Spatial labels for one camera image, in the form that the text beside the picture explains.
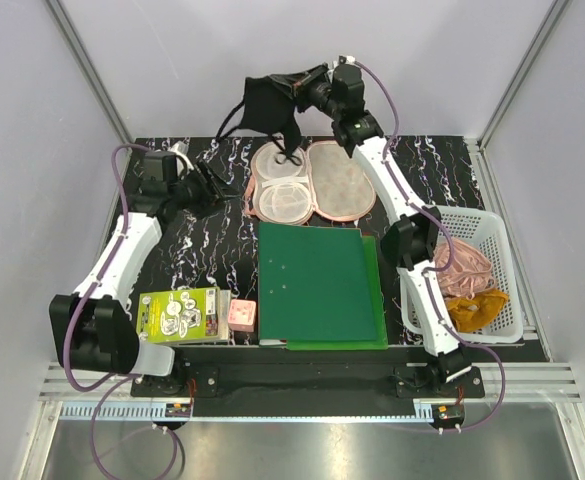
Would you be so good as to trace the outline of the black bra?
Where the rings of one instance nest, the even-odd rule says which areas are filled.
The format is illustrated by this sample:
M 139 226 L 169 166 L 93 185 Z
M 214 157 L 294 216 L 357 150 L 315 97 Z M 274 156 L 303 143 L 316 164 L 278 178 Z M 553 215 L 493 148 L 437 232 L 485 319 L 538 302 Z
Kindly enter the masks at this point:
M 251 130 L 266 135 L 284 161 L 300 165 L 294 154 L 301 144 L 301 131 L 295 115 L 310 107 L 307 97 L 310 71 L 247 77 L 242 100 L 221 123 L 215 140 L 220 142 L 237 130 Z

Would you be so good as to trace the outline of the pink floral mesh laundry bag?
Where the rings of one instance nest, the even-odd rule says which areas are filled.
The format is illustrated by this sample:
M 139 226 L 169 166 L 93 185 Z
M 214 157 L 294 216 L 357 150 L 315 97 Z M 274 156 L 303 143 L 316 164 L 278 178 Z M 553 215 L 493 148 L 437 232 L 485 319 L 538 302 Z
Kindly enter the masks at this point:
M 299 148 L 291 160 L 268 142 L 253 155 L 250 168 L 244 213 L 264 222 L 301 225 L 314 214 L 352 222 L 376 203 L 371 181 L 333 140 Z

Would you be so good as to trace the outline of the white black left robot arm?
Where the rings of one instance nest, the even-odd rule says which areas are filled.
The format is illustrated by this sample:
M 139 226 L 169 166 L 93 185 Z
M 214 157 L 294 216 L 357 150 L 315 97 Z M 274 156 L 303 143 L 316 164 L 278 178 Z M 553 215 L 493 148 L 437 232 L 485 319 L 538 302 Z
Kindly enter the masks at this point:
M 82 370 L 150 375 L 168 396 L 187 386 L 188 372 L 174 363 L 174 349 L 141 340 L 126 311 L 147 257 L 177 214 L 205 218 L 238 195 L 207 163 L 190 161 L 187 151 L 182 141 L 166 150 L 142 148 L 140 183 L 131 193 L 117 185 L 122 212 L 96 264 L 72 293 L 51 300 L 57 359 L 71 384 L 74 371 Z

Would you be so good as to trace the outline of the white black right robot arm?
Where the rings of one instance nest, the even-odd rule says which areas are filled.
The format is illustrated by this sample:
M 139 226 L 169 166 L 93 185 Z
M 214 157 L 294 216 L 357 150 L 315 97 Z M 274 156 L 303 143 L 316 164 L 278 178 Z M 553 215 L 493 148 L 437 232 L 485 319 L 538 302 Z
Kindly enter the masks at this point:
M 331 120 L 337 143 L 364 171 L 385 209 L 390 229 L 381 240 L 386 261 L 393 265 L 401 286 L 408 290 L 419 317 L 423 348 L 429 360 L 423 374 L 429 390 L 448 396 L 458 389 L 471 362 L 449 317 L 434 261 L 438 236 L 454 245 L 442 225 L 438 208 L 414 192 L 389 154 L 390 141 L 365 106 L 362 64 L 343 61 L 304 71 L 292 82 L 291 94 L 299 112 L 314 107 Z

